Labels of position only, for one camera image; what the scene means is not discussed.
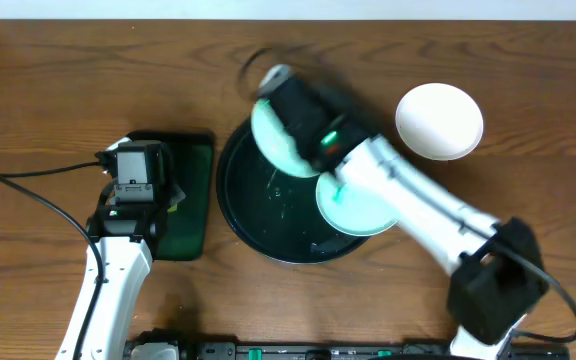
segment black plate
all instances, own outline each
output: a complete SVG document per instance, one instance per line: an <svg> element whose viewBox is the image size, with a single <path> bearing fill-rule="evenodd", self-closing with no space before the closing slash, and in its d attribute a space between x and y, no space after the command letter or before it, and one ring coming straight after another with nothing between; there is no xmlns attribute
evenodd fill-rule
<svg viewBox="0 0 576 360"><path fill-rule="evenodd" d="M328 225L317 209L317 179L277 170L259 151L246 120L219 158L217 199L232 230L253 249L290 263L320 263L350 253L368 237Z"/></svg>

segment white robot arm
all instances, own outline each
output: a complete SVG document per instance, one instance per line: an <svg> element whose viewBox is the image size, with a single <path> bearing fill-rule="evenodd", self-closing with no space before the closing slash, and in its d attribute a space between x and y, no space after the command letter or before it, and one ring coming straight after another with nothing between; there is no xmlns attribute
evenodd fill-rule
<svg viewBox="0 0 576 360"><path fill-rule="evenodd" d="M492 257L489 268L482 260L509 234L511 238L518 235L515 242L524 243L520 245L526 246L524 254L543 268L534 235L518 220L500 227L498 219L455 198L421 174L385 137L366 130L359 121L363 114L346 106L353 99L345 96L310 88L286 65L274 67L260 85L261 100L252 115L257 145L273 165L289 175L309 177L328 171L342 183L383 197L399 227L451 276L448 307L462 324L451 354L496 360L510 332L548 287L508 259ZM514 281L513 286L529 285L513 292L502 284L508 279Z"/></svg>
<svg viewBox="0 0 576 360"><path fill-rule="evenodd" d="M496 233L493 225L499 223L498 219L479 212L428 179L383 136L362 142L335 173L344 182L382 195L397 214L399 227L421 244L448 276L461 265L462 253L474 254ZM473 359L496 360L507 341L508 335L496 344L486 345L460 327L450 352Z"/></svg>
<svg viewBox="0 0 576 360"><path fill-rule="evenodd" d="M66 336L55 359L122 359L139 290L150 273L153 253L166 231L166 210L183 199L170 176L158 141L123 138L100 157L113 177L89 219L87 233L101 256L88 247L86 271ZM103 285L98 286L98 274ZM179 359L166 342L133 349L131 359Z"/></svg>

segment wood grain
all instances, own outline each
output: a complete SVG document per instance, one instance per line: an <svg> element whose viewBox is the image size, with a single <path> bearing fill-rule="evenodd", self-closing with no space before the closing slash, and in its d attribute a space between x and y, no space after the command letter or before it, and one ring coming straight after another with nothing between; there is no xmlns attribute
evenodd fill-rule
<svg viewBox="0 0 576 360"><path fill-rule="evenodd" d="M89 161L143 128L211 129L219 151L250 108L237 71L268 43L300 47L384 112L426 82L471 94L486 119L481 145L463 160L415 163L473 205L530 222L548 270L576 298L576 23L0 21L0 171ZM83 222L105 181L85 169L23 184ZM200 260L154 264L131 334L171 326L243 341L387 343L454 332L448 279L400 230L294 266L239 241L216 196L208 221ZM0 359L55 355L84 259L70 225L0 185ZM549 294L526 327L572 325Z"/></svg>

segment cable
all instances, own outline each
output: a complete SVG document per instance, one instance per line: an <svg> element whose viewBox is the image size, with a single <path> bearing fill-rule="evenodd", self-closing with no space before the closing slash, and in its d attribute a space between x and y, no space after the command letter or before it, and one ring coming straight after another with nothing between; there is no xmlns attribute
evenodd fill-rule
<svg viewBox="0 0 576 360"><path fill-rule="evenodd" d="M250 89L248 88L248 82L246 82L246 74L248 73L248 68L258 58L260 58L261 56L266 55L272 51L273 51L273 49L269 48L269 47L258 49L252 55L250 55L248 60L246 60L246 62L239 69L239 74L237 75L237 92L239 93L239 96L241 96L243 99L254 101L257 98L257 95L256 95L257 93L254 91L251 92Z"/></svg>
<svg viewBox="0 0 576 360"><path fill-rule="evenodd" d="M398 174L397 169L395 167L393 167L392 164L384 164L384 165L390 166L390 170L391 170L390 173L394 174L394 176L397 177L397 180L399 181L399 183L402 186L407 188L410 192L415 194L422 201L426 202L428 205L435 208L435 210L437 210L440 213L444 214L445 216L449 217L453 221L459 223L464 229L467 229L467 230L472 231L473 233L477 234L477 236L481 237L482 239L485 239L486 241L489 241L491 239L490 236L483 233L481 230L470 226L465 221L463 221L463 219L456 218L450 212L443 209L439 204L437 204L435 201L433 201L428 196L426 196L421 191L419 191L415 187L414 184L412 184L408 180L402 178L401 176L397 176L397 174ZM555 278L553 278L550 274L548 274L544 270L540 269L535 264L528 261L523 256L515 253L514 251L512 251L508 247L504 246L503 244L500 244L499 242L492 242L492 247L493 247L493 249L496 249L499 252L506 255L507 257L509 257L511 260L513 260L517 264L521 265L524 269L530 271L531 273L533 273L534 275L538 276L543 281L548 283L548 285L550 285L555 290L555 292L566 302L566 305L568 305L568 307L572 311L573 315L575 316L575 323L576 323L576 302L573 299L573 297L570 294L568 294L568 292L561 286L561 284L559 284L559 282L557 280L555 280ZM550 343L554 343L554 344L567 344L567 343L571 343L571 342L576 340L576 329L572 335L563 336L563 337L535 334L532 332L521 331L521 330L513 330L511 332L511 336L513 336L513 337L527 337L530 339L546 341L546 342L550 342Z"/></svg>
<svg viewBox="0 0 576 360"><path fill-rule="evenodd" d="M524 269L530 271L531 273L535 274L536 276L540 277L542 280L547 282L548 285L550 285L555 290L555 292L557 294L559 294L559 296L561 296L561 298L566 302L566 304L568 305L570 310L575 315L575 322L576 322L576 302L572 298L572 296L570 296L570 294L568 294L568 292L561 286L561 284L559 284L559 282L557 280L555 280L547 272L541 270L535 264L526 260L526 258L524 258L523 256L510 250L506 246L504 246L498 242L494 242L492 244L492 246L493 246L493 249L499 250L499 252L508 256L511 260L513 260L514 262L521 265ZM567 343L571 343L571 342L576 340L576 329L572 335L562 336L562 337L535 334L535 333L531 333L528 331L522 331L522 330L513 330L511 335L513 337L527 337L530 339L547 341L547 342L554 343L554 344L567 344Z"/></svg>
<svg viewBox="0 0 576 360"><path fill-rule="evenodd" d="M84 339L86 338L86 331L88 330L88 325L90 324L90 319L92 318L92 314L95 309L95 305L97 304L97 299L99 298L99 293L101 292L101 285L104 283L104 267L101 259L101 254L99 253L99 249L95 243L90 239L86 229L81 226L72 216L70 216L67 212L62 210L57 205L53 204L52 202L48 201L47 199L39 196L38 194L24 188L23 186L17 185L14 182L8 180L7 178L22 178L22 177L31 177L31 176L42 176L42 175L51 175L62 173L70 170L81 169L84 167L89 166L98 166L100 163L98 162L90 162L84 163L79 165L73 165L65 168L59 168L54 170L46 170L46 171L37 171L37 172L29 172L29 173L19 173L19 174L0 174L0 182L11 188L21 192L29 196L30 198L40 202L41 204L47 206L49 209L55 211L57 214L61 215L64 219L66 219L72 226L79 231L81 235L83 235L84 239L90 246L92 253L95 257L95 262L97 263L97 278L95 279L95 289L93 290L92 297L90 298L90 305L88 305L88 310L86 311L86 315L84 317L84 321L81 325L81 330L79 331L79 336L77 337L77 342L75 343L75 349L73 353L73 360L78 360L81 356L81 348L83 346Z"/></svg>
<svg viewBox="0 0 576 360"><path fill-rule="evenodd" d="M0 174L0 177L11 179L11 178L21 178L21 177L52 175L52 174L59 174L59 173L70 171L70 170L76 170L76 169L81 169L81 168L85 168L85 167L99 166L99 165L100 164L98 161L93 161L93 162L89 162L89 163L77 164L77 165L67 166L64 168L53 169L53 170L35 171L35 172L18 173L18 174Z"/></svg>

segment green connector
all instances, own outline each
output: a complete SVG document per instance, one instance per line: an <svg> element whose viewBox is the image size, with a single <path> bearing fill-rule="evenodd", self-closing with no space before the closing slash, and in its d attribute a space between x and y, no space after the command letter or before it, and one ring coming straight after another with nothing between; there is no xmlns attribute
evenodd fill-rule
<svg viewBox="0 0 576 360"><path fill-rule="evenodd" d="M261 360L261 349L248 350L248 360Z"/></svg>

